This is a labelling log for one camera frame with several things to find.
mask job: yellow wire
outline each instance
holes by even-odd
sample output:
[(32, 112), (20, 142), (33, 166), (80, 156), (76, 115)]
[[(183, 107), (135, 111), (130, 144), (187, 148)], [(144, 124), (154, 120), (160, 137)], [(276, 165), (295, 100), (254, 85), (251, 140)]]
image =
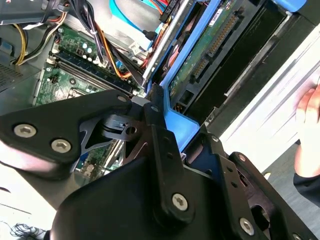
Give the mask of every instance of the yellow wire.
[(130, 77), (130, 76), (132, 75), (131, 72), (128, 72), (128, 73), (126, 73), (125, 75), (122, 75), (122, 74), (119, 72), (119, 70), (118, 70), (118, 68), (117, 68), (117, 66), (116, 66), (116, 64), (115, 64), (115, 61), (114, 61), (114, 59), (113, 59), (113, 57), (112, 57), (110, 48), (109, 48), (109, 46), (108, 46), (108, 44), (107, 44), (106, 38), (105, 38), (102, 30), (100, 29), (100, 27), (99, 27), (98, 25), (96, 25), (96, 29), (98, 30), (98, 32), (99, 32), (99, 34), (100, 34), (100, 36), (101, 36), (101, 38), (102, 38), (102, 40), (103, 40), (103, 46), (104, 46), (104, 48), (105, 48), (106, 54), (108, 55), (108, 58), (110, 59), (111, 64), (112, 64), (112, 66), (113, 66), (113, 68), (114, 68), (114, 70), (115, 70), (115, 73), (118, 75), (119, 78), (127, 79), (128, 77)]
[(16, 65), (18, 65), (24, 60), (27, 46), (26, 46), (26, 39), (25, 39), (22, 28), (17, 24), (13, 24), (13, 25), (15, 26), (16, 29), (18, 29), (18, 31), (20, 33), (20, 37), (21, 37), (21, 51), (20, 51), (18, 61), (16, 62)]

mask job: green circuit board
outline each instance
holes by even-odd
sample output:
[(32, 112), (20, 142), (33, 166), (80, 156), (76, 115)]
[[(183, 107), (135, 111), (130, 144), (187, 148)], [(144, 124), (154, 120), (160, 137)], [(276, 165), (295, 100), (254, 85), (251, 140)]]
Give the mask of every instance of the green circuit board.
[(85, 61), (94, 63), (102, 67), (99, 59), (97, 58), (97, 47), (94, 40), (84, 33), (77, 32), (68, 26), (62, 25), (59, 28), (59, 48), (74, 53)]
[(213, 15), (211, 22), (204, 30), (200, 39), (190, 52), (189, 56), (187, 57), (183, 65), (181, 66), (175, 78), (171, 81), (168, 87), (170, 99), (172, 99), (177, 93), (179, 93), (182, 90), (185, 81), (189, 80), (188, 77), (193, 73), (195, 67), (198, 66), (197, 64), (203, 57), (204, 51), (206, 51), (206, 49), (210, 46), (212, 39), (216, 36), (222, 24), (233, 12), (233, 6), (236, 2), (237, 0), (225, 1), (217, 9), (216, 13)]
[[(76, 98), (86, 94), (93, 94), (104, 91), (100, 86), (79, 79), (72, 74), (53, 65), (46, 63), (38, 83), (38, 90), (35, 96), (34, 106), (49, 104), (69, 98)], [(86, 176), (89, 182), (103, 175), (102, 169), (110, 154), (112, 143), (106, 147), (92, 149), (83, 161), (79, 161), (76, 170), (84, 174), (89, 165), (94, 166), (93, 170)]]
[(44, 66), (35, 106), (103, 91), (101, 87), (81, 80), (50, 64)]

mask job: metal rod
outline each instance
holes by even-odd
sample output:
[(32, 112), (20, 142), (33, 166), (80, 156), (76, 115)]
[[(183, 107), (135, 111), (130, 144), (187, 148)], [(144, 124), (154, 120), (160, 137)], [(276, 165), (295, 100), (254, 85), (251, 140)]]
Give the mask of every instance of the metal rod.
[(165, 31), (162, 39), (160, 40), (160, 43), (158, 45), (158, 47), (156, 48), (153, 56), (151, 57), (149, 64), (147, 65), (144, 74), (142, 75), (143, 77), (143, 82), (142, 82), (142, 86), (145, 85), (145, 83), (147, 82), (148, 77), (150, 76), (151, 72), (152, 72), (152, 68), (154, 67), (160, 53), (162, 52), (163, 48), (165, 47), (171, 33), (173, 32), (173, 30), (175, 29), (176, 25), (178, 24), (179, 18), (182, 16), (182, 14), (184, 13), (185, 9), (187, 8), (188, 4), (189, 4), (190, 0), (184, 0), (180, 6), (180, 8), (178, 9), (178, 11), (176, 12), (176, 15), (174, 16), (172, 22), (170, 23), (168, 29)]

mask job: person's hand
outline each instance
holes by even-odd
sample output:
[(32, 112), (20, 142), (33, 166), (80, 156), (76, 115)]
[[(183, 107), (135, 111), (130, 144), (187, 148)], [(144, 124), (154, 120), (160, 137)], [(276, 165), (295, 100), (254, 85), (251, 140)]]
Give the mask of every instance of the person's hand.
[(304, 178), (320, 175), (320, 86), (310, 89), (296, 110), (301, 145), (295, 155), (295, 172)]

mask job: finger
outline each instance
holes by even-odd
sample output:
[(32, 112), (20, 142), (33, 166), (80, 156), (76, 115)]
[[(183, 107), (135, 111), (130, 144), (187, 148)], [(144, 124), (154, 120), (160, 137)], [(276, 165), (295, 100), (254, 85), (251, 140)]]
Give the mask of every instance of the finger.
[(320, 86), (318, 86), (310, 100), (305, 110), (305, 123), (316, 124), (319, 121), (319, 108), (320, 108)]
[(295, 119), (297, 123), (303, 124), (305, 122), (308, 102), (314, 92), (315, 90), (312, 88), (301, 98), (295, 113)]

